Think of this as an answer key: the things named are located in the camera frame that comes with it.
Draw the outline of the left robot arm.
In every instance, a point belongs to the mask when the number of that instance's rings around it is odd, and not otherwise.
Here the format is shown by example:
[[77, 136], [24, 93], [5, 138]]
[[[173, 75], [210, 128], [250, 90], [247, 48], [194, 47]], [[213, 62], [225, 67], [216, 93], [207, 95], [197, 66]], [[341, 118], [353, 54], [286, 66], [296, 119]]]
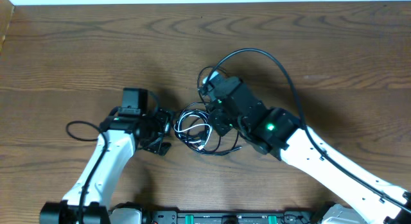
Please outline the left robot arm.
[[40, 223], [151, 223], [152, 214], [126, 202], [110, 208], [112, 194], [127, 162], [139, 150], [163, 156], [171, 144], [174, 113], [146, 89], [125, 88], [122, 104], [96, 126], [96, 148], [74, 186], [61, 202], [47, 202]]

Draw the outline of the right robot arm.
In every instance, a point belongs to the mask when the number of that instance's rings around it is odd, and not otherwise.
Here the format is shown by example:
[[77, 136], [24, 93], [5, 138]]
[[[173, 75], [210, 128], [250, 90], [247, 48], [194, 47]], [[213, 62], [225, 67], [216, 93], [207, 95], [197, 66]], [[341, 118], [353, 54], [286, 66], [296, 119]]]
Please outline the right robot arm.
[[357, 165], [287, 110], [266, 108], [241, 79], [217, 74], [203, 80], [200, 93], [210, 99], [218, 135], [236, 129], [256, 151], [307, 173], [367, 223], [410, 223], [410, 192]]

